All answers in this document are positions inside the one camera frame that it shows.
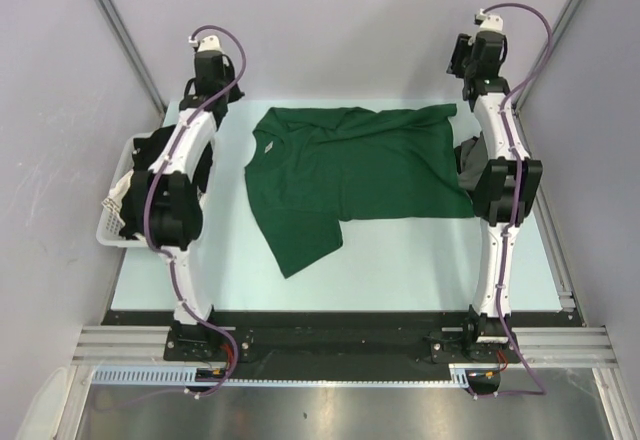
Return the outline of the green t shirt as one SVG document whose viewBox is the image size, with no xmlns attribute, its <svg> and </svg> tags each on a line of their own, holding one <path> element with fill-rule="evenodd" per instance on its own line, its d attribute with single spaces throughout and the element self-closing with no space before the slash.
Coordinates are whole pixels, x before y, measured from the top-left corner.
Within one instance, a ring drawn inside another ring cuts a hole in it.
<svg viewBox="0 0 640 440">
<path fill-rule="evenodd" d="M 282 275 L 340 249 L 343 222 L 473 217 L 458 183 L 456 113 L 453 104 L 269 108 L 253 130 L 245 182 Z"/>
</svg>

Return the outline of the white plastic basket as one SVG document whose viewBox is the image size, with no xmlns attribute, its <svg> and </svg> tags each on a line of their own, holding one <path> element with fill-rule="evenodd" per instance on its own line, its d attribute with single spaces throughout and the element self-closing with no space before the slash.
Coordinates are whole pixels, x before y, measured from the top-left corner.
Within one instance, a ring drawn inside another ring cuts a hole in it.
<svg viewBox="0 0 640 440">
<path fill-rule="evenodd" d="M 119 216 L 120 204 L 116 200 L 111 200 L 111 191 L 116 189 L 120 180 L 123 177 L 127 177 L 129 171 L 133 168 L 134 141 L 146 139 L 150 136 L 150 132 L 139 133 L 131 136 L 125 142 L 111 181 L 109 193 L 102 201 L 103 210 L 96 231 L 96 239 L 101 245 L 116 248 L 146 248 L 146 242 L 142 237 L 128 240 L 119 234 L 124 222 Z"/>
</svg>

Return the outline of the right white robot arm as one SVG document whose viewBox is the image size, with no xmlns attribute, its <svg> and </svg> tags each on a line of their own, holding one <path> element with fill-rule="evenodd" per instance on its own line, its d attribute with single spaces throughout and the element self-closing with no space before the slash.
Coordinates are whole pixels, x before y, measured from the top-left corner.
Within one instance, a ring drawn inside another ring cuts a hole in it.
<svg viewBox="0 0 640 440">
<path fill-rule="evenodd" d="M 509 326 L 511 266 L 543 173 L 542 163 L 530 157 L 519 138 L 509 85 L 500 75 L 506 46 L 506 36 L 497 31 L 461 34 L 447 69 L 463 81 L 463 100 L 481 127 L 488 156 L 472 194 L 482 249 L 478 285 L 460 340 L 473 361 L 515 347 Z"/>
</svg>

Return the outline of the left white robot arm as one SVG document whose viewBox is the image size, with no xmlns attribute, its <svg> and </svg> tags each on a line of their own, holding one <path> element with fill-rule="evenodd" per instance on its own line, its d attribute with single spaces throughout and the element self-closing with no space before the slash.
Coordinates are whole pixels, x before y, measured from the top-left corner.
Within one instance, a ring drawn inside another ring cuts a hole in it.
<svg viewBox="0 0 640 440">
<path fill-rule="evenodd" d="M 209 37 L 194 48 L 174 125 L 134 143 L 132 175 L 120 217 L 122 237 L 139 240 L 163 258 L 181 325 L 204 323 L 212 301 L 200 266 L 216 134 L 230 104 L 243 96 L 232 60 Z"/>
</svg>

